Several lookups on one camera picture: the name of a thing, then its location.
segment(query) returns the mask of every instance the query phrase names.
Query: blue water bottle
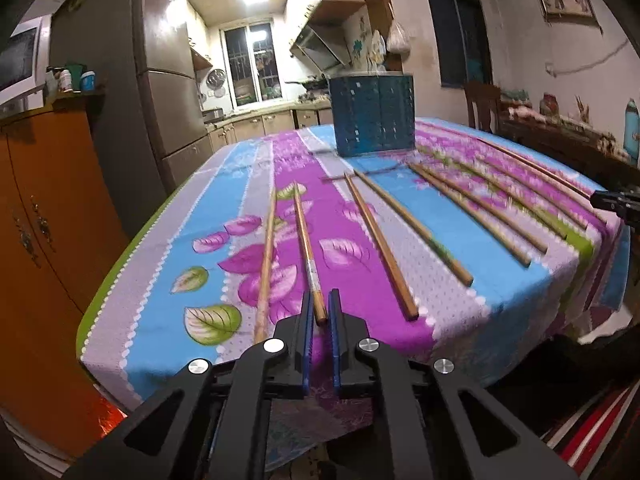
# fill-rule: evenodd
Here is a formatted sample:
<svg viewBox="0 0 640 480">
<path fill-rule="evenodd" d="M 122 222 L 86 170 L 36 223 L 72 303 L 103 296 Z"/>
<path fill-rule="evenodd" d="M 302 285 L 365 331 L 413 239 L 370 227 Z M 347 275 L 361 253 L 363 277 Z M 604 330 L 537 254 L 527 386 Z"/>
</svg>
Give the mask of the blue water bottle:
<svg viewBox="0 0 640 480">
<path fill-rule="evenodd" d="M 625 111 L 625 151 L 631 157 L 630 163 L 638 166 L 638 155 L 640 152 L 640 116 L 638 107 L 633 99 L 629 99 Z"/>
</svg>

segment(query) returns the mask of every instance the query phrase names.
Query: floral tablecloth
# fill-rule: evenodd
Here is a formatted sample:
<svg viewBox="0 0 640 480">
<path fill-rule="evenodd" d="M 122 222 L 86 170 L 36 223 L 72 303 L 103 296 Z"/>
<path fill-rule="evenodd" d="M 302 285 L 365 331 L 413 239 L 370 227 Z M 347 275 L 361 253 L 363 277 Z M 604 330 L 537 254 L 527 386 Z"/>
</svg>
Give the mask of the floral tablecloth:
<svg viewBox="0 0 640 480">
<path fill-rule="evenodd" d="M 599 187 L 539 153 L 438 120 L 417 120 L 419 152 L 342 159 L 332 126 L 240 142 L 215 153 L 160 209 L 106 278 L 78 331 L 78 357 L 105 390 L 133 410 L 188 361 L 221 363 L 252 345 L 264 220 L 275 185 L 276 234 L 271 279 L 272 323 L 300 310 L 306 277 L 296 233 L 293 185 L 303 208 L 325 295 L 340 289 L 345 312 L 367 320 L 370 334 L 418 359 L 446 355 L 484 384 L 512 369 L 541 340 L 562 330 L 584 332 L 607 319 L 622 302 L 628 266 L 628 229 L 607 212 L 594 215 L 588 201 L 559 192 L 535 170 L 476 137 L 517 150 L 592 191 Z M 475 158 L 504 167 L 544 190 L 541 199 L 491 167 L 479 168 L 564 226 L 561 239 L 500 190 L 447 157 Z M 433 251 L 369 187 L 360 189 L 398 260 L 420 317 L 406 322 L 378 251 L 346 183 L 324 177 L 353 168 L 383 170 L 421 162 L 496 206 L 548 245 L 541 254 L 505 225 L 495 224 L 532 258 L 524 267 L 449 198 L 408 168 L 372 179 L 426 225 L 473 275 L 466 288 Z M 563 203 L 585 220 L 580 229 L 556 209 Z M 370 423 L 366 400 L 342 402 L 332 393 L 326 334 L 316 328 L 312 395 L 275 401 L 268 467 L 319 442 Z"/>
</svg>

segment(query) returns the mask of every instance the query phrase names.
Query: kitchen counter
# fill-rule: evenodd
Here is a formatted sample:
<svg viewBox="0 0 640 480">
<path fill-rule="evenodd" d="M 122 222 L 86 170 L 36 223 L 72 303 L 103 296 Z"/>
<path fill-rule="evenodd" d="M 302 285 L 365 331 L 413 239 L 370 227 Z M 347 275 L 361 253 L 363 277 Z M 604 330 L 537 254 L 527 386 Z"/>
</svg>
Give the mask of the kitchen counter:
<svg viewBox="0 0 640 480">
<path fill-rule="evenodd" d="M 253 110 L 241 111 L 239 113 L 228 115 L 222 121 L 207 124 L 207 131 L 212 132 L 238 121 L 253 119 L 263 115 L 276 114 L 278 112 L 285 112 L 286 110 L 325 110 L 327 108 L 331 108 L 331 100 L 329 99 L 316 99 L 315 101 L 308 101 L 304 103 L 301 103 L 300 101 L 287 101 L 265 108 L 254 108 Z"/>
</svg>

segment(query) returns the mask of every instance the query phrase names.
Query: table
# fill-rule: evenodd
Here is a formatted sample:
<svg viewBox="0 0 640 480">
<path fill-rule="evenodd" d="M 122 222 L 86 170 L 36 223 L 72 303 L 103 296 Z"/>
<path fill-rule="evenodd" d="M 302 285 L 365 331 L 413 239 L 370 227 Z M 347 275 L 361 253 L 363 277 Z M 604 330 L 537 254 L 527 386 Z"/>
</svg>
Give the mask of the table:
<svg viewBox="0 0 640 480">
<path fill-rule="evenodd" d="M 572 134 L 567 128 L 532 119 L 499 117 L 500 134 L 553 157 L 610 190 L 640 187 L 640 171 L 597 149 L 594 140 Z"/>
<path fill-rule="evenodd" d="M 418 120 L 419 144 L 470 160 L 482 155 L 514 168 L 509 157 L 477 138 L 534 157 L 585 189 L 597 186 L 546 156 L 498 137 L 437 120 Z M 548 189 L 589 224 L 569 227 L 567 241 L 467 173 L 446 169 L 459 184 L 494 204 L 548 244 L 542 255 L 502 227 L 532 257 L 524 267 L 450 199 L 408 168 L 372 175 L 473 275 L 462 285 L 378 195 L 356 184 L 380 224 L 418 305 L 407 322 L 346 183 L 327 175 L 351 168 L 380 170 L 421 160 L 418 152 L 341 159 L 333 127 L 317 126 L 240 142 L 215 153 L 149 221 L 106 278 L 78 330 L 78 357 L 119 405 L 132 410 L 188 361 L 221 363 L 252 344 L 263 224 L 271 183 L 277 188 L 277 231 L 271 279 L 271 322 L 300 310 L 305 289 L 293 207 L 300 184 L 318 275 L 325 295 L 340 289 L 343 310 L 367 320 L 369 331 L 407 355 L 446 356 L 484 384 L 512 369 L 548 334 L 588 330 L 620 307 L 628 266 L 628 229 L 618 218 L 593 215 L 587 201 Z M 532 186 L 548 187 L 533 170 Z M 505 179 L 506 186 L 526 195 Z M 553 204 L 550 218 L 570 225 Z M 332 393 L 327 338 L 316 328 L 312 396 L 273 403 L 268 467 L 319 442 L 370 423 L 366 400 Z"/>
</svg>

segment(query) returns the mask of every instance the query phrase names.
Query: window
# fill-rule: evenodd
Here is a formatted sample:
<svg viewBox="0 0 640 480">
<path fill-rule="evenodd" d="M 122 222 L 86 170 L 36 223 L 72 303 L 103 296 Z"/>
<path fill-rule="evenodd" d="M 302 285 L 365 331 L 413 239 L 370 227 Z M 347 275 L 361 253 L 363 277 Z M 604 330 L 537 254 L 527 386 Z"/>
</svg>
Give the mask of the window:
<svg viewBox="0 0 640 480">
<path fill-rule="evenodd" d="M 480 0 L 429 0 L 442 86 L 491 83 L 489 42 Z"/>
<path fill-rule="evenodd" d="M 282 97 L 271 23 L 223 32 L 234 108 Z"/>
</svg>

